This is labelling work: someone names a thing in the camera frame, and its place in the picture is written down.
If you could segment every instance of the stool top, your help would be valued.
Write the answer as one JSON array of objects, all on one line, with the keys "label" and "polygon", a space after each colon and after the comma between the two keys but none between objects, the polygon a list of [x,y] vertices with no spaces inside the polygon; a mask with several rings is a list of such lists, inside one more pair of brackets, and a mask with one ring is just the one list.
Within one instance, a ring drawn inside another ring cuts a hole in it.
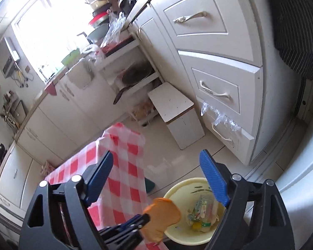
[{"label": "stool top", "polygon": [[194,105],[191,100],[168,82],[150,91],[148,95],[164,122],[169,122]]}]

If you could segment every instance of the red cloth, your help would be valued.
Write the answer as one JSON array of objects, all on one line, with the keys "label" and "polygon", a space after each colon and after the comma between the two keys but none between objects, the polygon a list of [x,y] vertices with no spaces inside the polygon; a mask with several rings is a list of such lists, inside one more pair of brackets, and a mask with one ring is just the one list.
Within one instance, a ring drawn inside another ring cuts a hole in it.
[{"label": "red cloth", "polygon": [[[73,175],[83,174],[89,165],[97,163],[109,150],[114,156],[114,166],[99,199],[88,211],[98,230],[124,223],[136,214],[142,214],[148,205],[143,165],[144,144],[145,138],[140,133],[117,123],[45,179],[50,184],[66,182]],[[144,249],[167,250],[167,247],[163,243],[156,246],[142,242],[137,250]]]}]

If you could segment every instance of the silver screw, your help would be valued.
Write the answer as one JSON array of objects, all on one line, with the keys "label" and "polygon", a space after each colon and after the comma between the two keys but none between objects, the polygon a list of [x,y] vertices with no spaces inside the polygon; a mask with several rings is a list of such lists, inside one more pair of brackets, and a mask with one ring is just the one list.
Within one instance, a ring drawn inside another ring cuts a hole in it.
[{"label": "silver screw", "polygon": [[275,185],[275,183],[274,183],[274,181],[273,181],[273,180],[268,179],[268,180],[267,180],[267,185],[269,185],[269,186],[274,186],[274,185]]},{"label": "silver screw", "polygon": [[39,186],[40,186],[40,187],[45,187],[47,184],[48,184],[48,182],[47,182],[46,180],[42,180],[42,181],[39,183]]},{"label": "silver screw", "polygon": [[242,177],[239,174],[233,174],[232,175],[232,179],[235,180],[235,181],[240,181],[242,179]]},{"label": "silver screw", "polygon": [[72,178],[71,178],[71,180],[73,181],[73,182],[78,182],[78,181],[80,181],[82,179],[82,177],[80,176],[80,175],[74,175]]}]

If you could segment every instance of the plastic bucket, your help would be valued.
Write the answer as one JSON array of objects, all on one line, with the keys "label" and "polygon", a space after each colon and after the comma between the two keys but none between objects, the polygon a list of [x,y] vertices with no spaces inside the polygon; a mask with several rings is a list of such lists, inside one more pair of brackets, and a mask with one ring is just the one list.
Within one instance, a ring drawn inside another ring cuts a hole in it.
[{"label": "plastic bucket", "polygon": [[165,194],[164,198],[172,200],[182,214],[181,220],[177,224],[169,226],[165,231],[166,236],[172,241],[183,245],[200,245],[209,242],[212,238],[225,211],[225,207],[221,203],[219,203],[217,211],[219,221],[216,221],[211,226],[210,231],[194,231],[186,221],[187,210],[194,207],[201,194],[212,195],[214,198],[213,193],[210,192],[206,178],[184,180],[176,184]]}]

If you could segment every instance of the pan handle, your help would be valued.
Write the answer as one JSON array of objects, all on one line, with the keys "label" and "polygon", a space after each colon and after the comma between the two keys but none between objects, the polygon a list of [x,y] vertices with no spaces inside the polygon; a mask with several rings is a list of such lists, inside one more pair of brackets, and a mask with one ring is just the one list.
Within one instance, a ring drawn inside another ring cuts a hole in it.
[{"label": "pan handle", "polygon": [[118,94],[116,95],[115,97],[115,100],[114,100],[114,105],[120,100],[120,98],[122,97],[123,93],[127,90],[129,90],[132,86],[127,86],[127,87],[124,87],[122,88]]}]

